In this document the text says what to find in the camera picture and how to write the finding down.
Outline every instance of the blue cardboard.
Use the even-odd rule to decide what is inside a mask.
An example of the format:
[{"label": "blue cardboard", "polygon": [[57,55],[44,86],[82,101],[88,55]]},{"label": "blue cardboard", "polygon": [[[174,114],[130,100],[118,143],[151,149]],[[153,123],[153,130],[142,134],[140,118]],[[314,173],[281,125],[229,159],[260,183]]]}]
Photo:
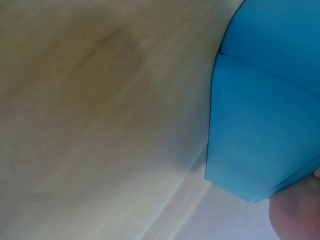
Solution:
[{"label": "blue cardboard", "polygon": [[259,202],[320,165],[320,97],[255,64],[216,59],[206,179]]}]

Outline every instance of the skin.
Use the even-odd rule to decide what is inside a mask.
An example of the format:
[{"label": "skin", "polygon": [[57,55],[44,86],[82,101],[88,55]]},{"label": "skin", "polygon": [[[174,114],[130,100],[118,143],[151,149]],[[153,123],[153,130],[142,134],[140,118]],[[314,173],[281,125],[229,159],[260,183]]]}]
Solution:
[{"label": "skin", "polygon": [[281,240],[320,240],[320,167],[269,204],[270,222]]}]

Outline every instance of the beige surface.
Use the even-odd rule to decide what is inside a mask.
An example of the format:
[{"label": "beige surface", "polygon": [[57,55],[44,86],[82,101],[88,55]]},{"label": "beige surface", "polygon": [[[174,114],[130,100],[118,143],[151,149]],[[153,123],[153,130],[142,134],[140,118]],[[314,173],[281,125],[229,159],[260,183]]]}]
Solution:
[{"label": "beige surface", "polygon": [[173,239],[241,2],[0,0],[0,239]]}]

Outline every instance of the blue folder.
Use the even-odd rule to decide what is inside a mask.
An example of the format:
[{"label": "blue folder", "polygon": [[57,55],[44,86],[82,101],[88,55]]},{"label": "blue folder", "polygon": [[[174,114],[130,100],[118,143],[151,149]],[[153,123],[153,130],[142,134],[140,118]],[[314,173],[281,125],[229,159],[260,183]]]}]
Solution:
[{"label": "blue folder", "polygon": [[205,178],[251,202],[320,166],[320,1],[246,0],[216,58]]}]

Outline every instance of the finger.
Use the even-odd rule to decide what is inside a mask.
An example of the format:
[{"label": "finger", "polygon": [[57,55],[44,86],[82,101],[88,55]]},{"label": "finger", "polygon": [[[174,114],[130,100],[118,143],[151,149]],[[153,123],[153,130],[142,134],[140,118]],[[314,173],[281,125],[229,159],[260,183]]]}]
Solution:
[{"label": "finger", "polygon": [[313,174],[316,178],[320,178],[320,167],[318,167],[318,169],[315,170]]}]

